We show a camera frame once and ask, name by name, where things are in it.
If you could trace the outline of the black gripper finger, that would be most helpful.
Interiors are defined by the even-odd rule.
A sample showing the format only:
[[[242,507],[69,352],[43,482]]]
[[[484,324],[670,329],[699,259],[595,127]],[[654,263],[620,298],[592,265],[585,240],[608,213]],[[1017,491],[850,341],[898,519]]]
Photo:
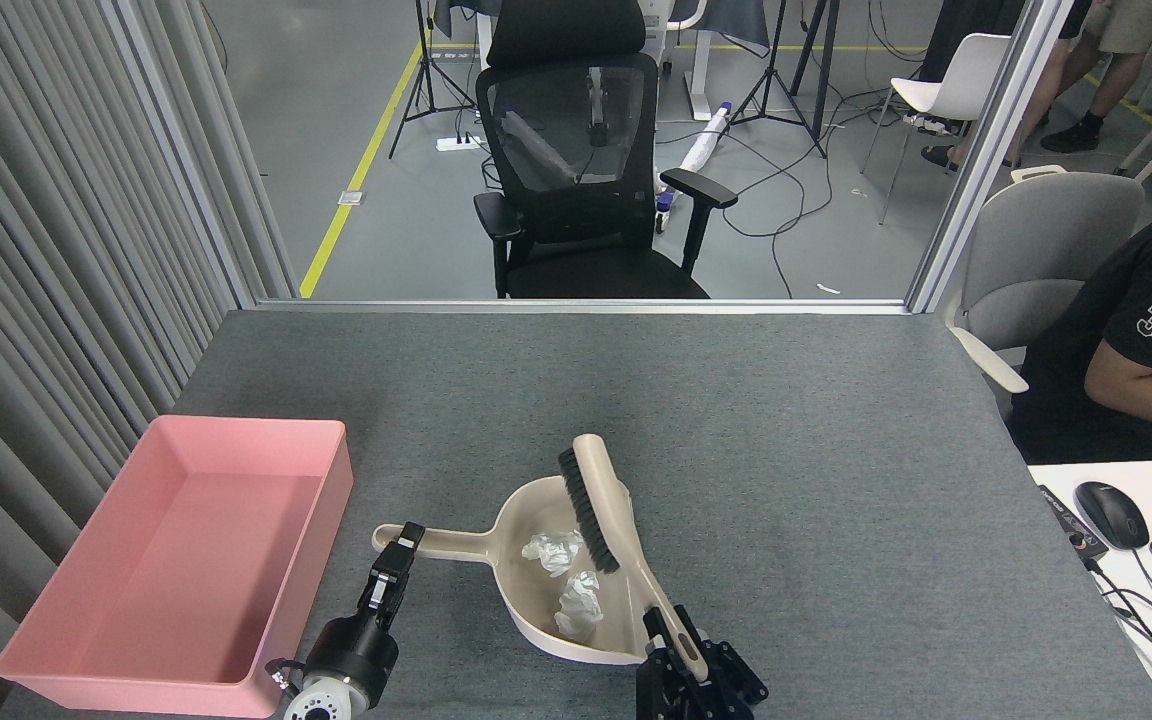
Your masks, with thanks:
[[[689,617],[681,619],[705,664],[705,682],[685,680],[682,719],[755,719],[753,707],[767,700],[768,689],[727,641],[713,641]]]
[[[666,615],[653,607],[643,620],[647,646],[646,660],[636,670],[636,719],[702,719],[685,652],[667,628]]]

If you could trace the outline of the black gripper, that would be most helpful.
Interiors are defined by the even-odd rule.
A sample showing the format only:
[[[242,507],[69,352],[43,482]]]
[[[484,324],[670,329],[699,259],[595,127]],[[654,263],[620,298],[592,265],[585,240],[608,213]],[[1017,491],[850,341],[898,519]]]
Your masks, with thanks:
[[[397,642],[389,628],[425,530],[407,521],[380,551],[361,594],[361,611],[365,615],[338,617],[324,626],[303,661],[303,687],[308,688],[312,679],[329,676],[361,692],[366,702],[380,700],[399,657]]]

